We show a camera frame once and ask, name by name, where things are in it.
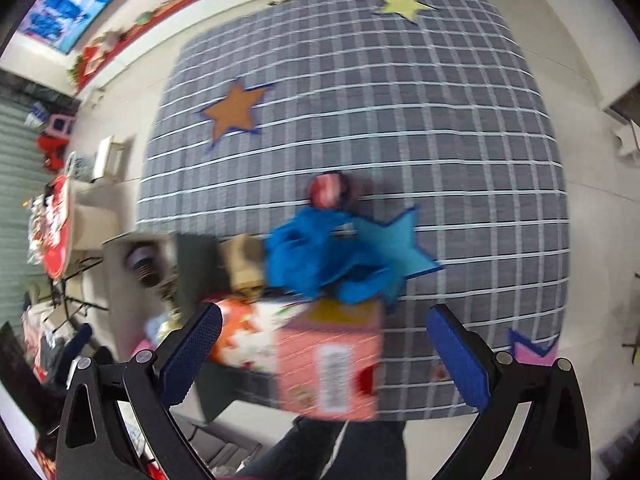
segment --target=gray plaid tablecloth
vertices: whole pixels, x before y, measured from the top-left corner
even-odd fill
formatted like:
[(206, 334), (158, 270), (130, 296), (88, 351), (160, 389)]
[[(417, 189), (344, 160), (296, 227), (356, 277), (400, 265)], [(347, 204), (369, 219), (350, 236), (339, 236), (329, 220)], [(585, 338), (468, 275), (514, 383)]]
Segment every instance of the gray plaid tablecloth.
[[(418, 243), (445, 269), (407, 282), (385, 320), (381, 418), (469, 413), (424, 328), (446, 302), (494, 348), (509, 330), (557, 338), (568, 279), (558, 148), (538, 87), (487, 0), (418, 0), (414, 25), (381, 0), (295, 0), (214, 28), (183, 49), (148, 142), (138, 229), (266, 234), (306, 203), (318, 173), (361, 183), (379, 221), (419, 206)], [(232, 81), (275, 83), (259, 135), (213, 150), (198, 112)], [(243, 398), (277, 406), (274, 381), (242, 374)]]

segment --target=blue cloth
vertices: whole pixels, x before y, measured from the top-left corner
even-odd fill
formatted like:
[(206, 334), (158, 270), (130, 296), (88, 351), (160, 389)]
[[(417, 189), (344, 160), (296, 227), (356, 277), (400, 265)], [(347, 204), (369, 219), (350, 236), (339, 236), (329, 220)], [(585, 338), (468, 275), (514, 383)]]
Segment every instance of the blue cloth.
[(348, 222), (348, 213), (307, 207), (274, 229), (265, 242), (269, 285), (315, 299), (334, 284), (332, 295), (347, 304), (384, 290), (392, 279), (390, 262), (357, 238), (332, 236)]

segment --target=person's leg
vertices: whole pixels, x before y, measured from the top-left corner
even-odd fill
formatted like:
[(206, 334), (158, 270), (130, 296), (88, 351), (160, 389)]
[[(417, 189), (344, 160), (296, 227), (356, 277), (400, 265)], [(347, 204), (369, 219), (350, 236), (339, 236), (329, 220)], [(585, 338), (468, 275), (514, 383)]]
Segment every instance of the person's leg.
[(258, 480), (318, 480), (331, 457), (342, 424), (299, 416), (283, 439), (235, 476)]
[(404, 422), (350, 422), (322, 480), (406, 480)]

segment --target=barcode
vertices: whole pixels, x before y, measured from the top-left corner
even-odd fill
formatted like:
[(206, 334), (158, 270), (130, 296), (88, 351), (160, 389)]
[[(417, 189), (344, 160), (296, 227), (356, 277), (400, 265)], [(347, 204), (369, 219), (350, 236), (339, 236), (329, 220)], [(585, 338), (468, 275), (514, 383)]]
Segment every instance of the barcode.
[(320, 379), (318, 408), (321, 413), (346, 413), (351, 397), (349, 368), (351, 351), (348, 345), (326, 344), (316, 349)]

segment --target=pink box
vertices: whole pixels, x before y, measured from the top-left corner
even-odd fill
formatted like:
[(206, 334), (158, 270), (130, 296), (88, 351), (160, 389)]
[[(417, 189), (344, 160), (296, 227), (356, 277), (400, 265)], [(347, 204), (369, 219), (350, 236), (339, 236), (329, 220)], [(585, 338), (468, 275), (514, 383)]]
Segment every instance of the pink box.
[(276, 331), (278, 396), (284, 410), (315, 418), (376, 418), (382, 305), (323, 298)]

